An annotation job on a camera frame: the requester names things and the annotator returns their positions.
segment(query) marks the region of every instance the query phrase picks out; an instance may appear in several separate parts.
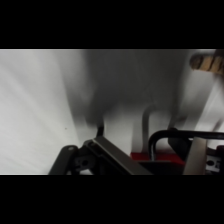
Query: white background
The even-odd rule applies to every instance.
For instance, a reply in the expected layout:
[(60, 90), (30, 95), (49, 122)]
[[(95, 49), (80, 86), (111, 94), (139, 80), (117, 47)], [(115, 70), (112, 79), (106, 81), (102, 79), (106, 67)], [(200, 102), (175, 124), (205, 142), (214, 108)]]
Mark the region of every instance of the white background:
[(0, 174), (47, 174), (62, 147), (94, 138), (102, 118), (109, 140), (141, 151), (147, 108), (148, 136), (171, 115), (184, 117), (181, 129), (219, 122), (221, 131), (222, 82), (191, 71), (197, 51), (0, 50)]

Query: black metal frame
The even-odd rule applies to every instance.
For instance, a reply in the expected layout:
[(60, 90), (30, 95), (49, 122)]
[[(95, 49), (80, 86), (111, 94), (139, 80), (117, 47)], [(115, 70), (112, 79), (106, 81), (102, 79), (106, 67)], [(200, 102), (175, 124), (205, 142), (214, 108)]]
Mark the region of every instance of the black metal frame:
[(203, 131), (178, 131), (176, 129), (158, 131), (150, 137), (148, 142), (148, 150), (151, 160), (155, 161), (156, 159), (156, 144), (160, 139), (193, 139), (195, 137), (210, 140), (224, 140), (224, 133)]

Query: red panel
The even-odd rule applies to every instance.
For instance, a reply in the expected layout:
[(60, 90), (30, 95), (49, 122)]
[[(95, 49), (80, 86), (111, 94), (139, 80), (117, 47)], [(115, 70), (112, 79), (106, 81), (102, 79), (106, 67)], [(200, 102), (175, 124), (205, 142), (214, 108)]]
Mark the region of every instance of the red panel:
[[(135, 161), (148, 161), (149, 155), (147, 153), (131, 153), (131, 158)], [(171, 161), (173, 163), (185, 165), (185, 162), (176, 154), (156, 154), (156, 160)]]

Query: blurry machine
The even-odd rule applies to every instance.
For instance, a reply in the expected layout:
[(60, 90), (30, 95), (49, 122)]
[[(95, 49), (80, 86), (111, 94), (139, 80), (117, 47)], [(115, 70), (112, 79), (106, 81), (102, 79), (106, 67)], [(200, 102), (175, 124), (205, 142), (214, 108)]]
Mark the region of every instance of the blurry machine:
[[(162, 138), (168, 138), (181, 163), (157, 160), (156, 143)], [(103, 137), (101, 127), (97, 137), (86, 141), (80, 149), (64, 147), (49, 175), (80, 175), (85, 170), (93, 175), (223, 175), (224, 146), (208, 148), (207, 140), (211, 139), (224, 140), (224, 133), (159, 131), (149, 139), (150, 160), (134, 161)]]

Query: white wall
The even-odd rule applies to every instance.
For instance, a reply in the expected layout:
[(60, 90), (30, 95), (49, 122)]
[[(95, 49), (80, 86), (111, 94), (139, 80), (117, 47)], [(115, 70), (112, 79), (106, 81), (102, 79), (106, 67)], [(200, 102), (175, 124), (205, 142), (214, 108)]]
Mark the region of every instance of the white wall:
[(196, 129), (216, 82), (192, 72), (196, 50), (0, 50), (0, 174), (47, 174), (60, 149), (81, 146), (106, 122), (127, 154), (184, 117)]

